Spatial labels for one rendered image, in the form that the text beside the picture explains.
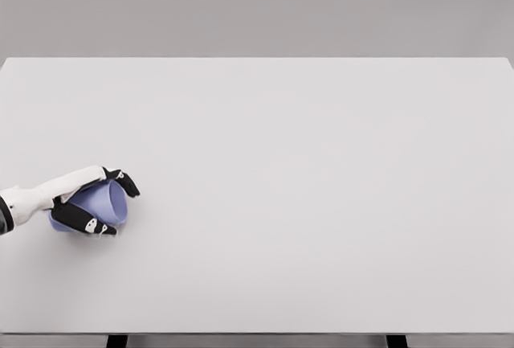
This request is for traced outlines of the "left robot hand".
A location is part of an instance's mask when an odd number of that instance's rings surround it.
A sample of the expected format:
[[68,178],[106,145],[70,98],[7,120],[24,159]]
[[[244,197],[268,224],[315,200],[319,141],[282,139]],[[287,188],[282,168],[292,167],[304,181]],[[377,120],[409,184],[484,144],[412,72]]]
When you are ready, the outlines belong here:
[[59,196],[63,197],[64,201],[67,201],[82,187],[108,179],[115,180],[122,186],[126,193],[126,199],[134,199],[141,195],[137,184],[123,170],[97,165],[87,166],[39,185],[37,190],[45,199],[48,199],[47,207],[41,211],[48,212],[54,208],[54,199]]

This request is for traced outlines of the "lavender blue cup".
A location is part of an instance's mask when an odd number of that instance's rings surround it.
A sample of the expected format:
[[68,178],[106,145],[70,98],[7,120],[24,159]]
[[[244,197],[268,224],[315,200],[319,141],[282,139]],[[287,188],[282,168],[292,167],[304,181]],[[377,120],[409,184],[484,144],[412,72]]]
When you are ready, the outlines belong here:
[[54,204],[48,218],[56,231],[115,235],[128,214],[125,190],[112,179],[84,186],[67,201],[59,196]]

